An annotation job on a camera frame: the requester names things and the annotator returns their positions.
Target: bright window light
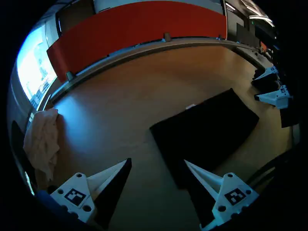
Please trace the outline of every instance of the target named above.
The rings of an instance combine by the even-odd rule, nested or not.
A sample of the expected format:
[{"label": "bright window light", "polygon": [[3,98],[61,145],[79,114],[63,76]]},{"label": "bright window light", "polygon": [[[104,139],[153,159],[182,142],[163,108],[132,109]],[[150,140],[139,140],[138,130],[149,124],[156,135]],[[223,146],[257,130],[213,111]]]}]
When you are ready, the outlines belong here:
[{"label": "bright window light", "polygon": [[43,25],[27,36],[17,56],[20,83],[36,109],[57,77],[47,56],[47,49],[47,36]]}]

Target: ceiling light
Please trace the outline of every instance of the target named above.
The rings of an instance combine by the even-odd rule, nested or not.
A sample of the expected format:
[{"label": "ceiling light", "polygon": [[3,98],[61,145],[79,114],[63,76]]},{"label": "ceiling light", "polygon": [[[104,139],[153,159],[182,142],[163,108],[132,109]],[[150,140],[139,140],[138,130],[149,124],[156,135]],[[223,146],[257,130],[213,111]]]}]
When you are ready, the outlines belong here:
[{"label": "ceiling light", "polygon": [[247,7],[247,9],[251,10],[252,12],[256,13],[259,16],[262,16],[262,14],[260,12],[258,12],[257,10],[255,10],[254,8]]},{"label": "ceiling light", "polygon": [[258,16],[258,15],[250,15],[250,19],[262,19],[265,20],[268,24],[270,24],[272,27],[274,27],[273,21],[270,20],[268,17],[265,16]]},{"label": "ceiling light", "polygon": [[233,6],[231,6],[229,3],[226,3],[226,6],[229,7],[232,10],[236,10]]}]

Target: beige cloth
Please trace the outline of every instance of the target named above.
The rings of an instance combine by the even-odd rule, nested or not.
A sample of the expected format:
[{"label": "beige cloth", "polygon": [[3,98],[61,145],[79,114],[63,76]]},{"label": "beige cloth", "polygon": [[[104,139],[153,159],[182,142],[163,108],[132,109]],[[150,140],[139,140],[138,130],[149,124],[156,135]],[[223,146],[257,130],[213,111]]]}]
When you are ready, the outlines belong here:
[{"label": "beige cloth", "polygon": [[39,111],[26,131],[23,149],[35,169],[46,174],[47,180],[53,180],[54,167],[57,163],[56,153],[59,150],[57,143],[58,131],[56,118],[58,110],[51,108]]}]

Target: bolt hole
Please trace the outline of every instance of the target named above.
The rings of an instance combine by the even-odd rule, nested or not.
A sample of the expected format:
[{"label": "bolt hole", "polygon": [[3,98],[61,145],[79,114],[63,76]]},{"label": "bolt hole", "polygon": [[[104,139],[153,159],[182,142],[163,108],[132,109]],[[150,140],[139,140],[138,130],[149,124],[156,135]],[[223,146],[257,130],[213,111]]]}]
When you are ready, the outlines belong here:
[{"label": "bolt hole", "polygon": [[61,205],[61,207],[62,207],[65,211],[68,211],[68,210],[69,210],[65,205]]},{"label": "bolt hole", "polygon": [[82,209],[86,212],[90,212],[92,210],[92,208],[89,205],[83,206]]},{"label": "bolt hole", "polygon": [[71,215],[72,215],[72,217],[74,217],[74,218],[78,218],[78,214],[77,213],[74,213],[74,212],[71,212]]},{"label": "bolt hole", "polygon": [[226,210],[226,207],[223,206],[223,205],[221,205],[221,206],[218,207],[218,211],[219,211],[219,212],[224,212],[225,210]]},{"label": "bolt hole", "polygon": [[233,213],[233,214],[231,215],[231,218],[233,219],[233,218],[235,218],[235,217],[237,217],[237,216],[238,216],[237,213]]}]

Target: white wall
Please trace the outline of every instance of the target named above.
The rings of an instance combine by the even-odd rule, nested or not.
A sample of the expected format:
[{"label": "white wall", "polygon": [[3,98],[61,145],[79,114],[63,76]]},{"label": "white wall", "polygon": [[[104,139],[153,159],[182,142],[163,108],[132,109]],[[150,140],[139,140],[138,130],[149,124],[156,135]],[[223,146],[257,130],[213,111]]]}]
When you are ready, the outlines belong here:
[{"label": "white wall", "polygon": [[244,21],[236,14],[232,13],[231,11],[227,10],[228,14],[228,34],[231,34],[233,38],[236,37],[236,23],[244,26]]},{"label": "white wall", "polygon": [[55,15],[51,16],[45,23],[49,46],[51,46],[59,38],[56,23]]},{"label": "white wall", "polygon": [[[99,13],[101,10],[109,7],[112,8],[133,2],[145,2],[145,1],[152,1],[152,0],[94,0],[94,8],[95,8],[95,13]],[[220,0],[169,0],[169,1],[194,4],[223,14],[223,9],[221,7]]]}]

